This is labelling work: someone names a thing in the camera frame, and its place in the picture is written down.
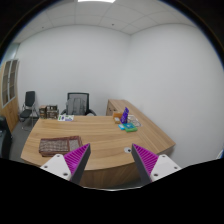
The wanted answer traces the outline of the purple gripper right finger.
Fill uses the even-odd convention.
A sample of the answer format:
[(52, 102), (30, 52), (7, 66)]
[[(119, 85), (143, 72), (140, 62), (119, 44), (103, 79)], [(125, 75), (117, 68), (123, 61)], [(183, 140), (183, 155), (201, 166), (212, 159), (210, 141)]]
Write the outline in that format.
[(143, 184), (149, 184), (180, 170), (180, 167), (167, 155), (156, 155), (136, 144), (131, 154), (137, 166)]

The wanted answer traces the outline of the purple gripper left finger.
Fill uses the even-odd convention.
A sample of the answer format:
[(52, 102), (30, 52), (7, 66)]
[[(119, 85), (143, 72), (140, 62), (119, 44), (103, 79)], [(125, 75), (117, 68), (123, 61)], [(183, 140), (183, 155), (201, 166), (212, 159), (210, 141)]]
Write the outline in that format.
[(65, 155), (54, 155), (41, 169), (79, 185), (90, 154), (90, 145), (86, 144)]

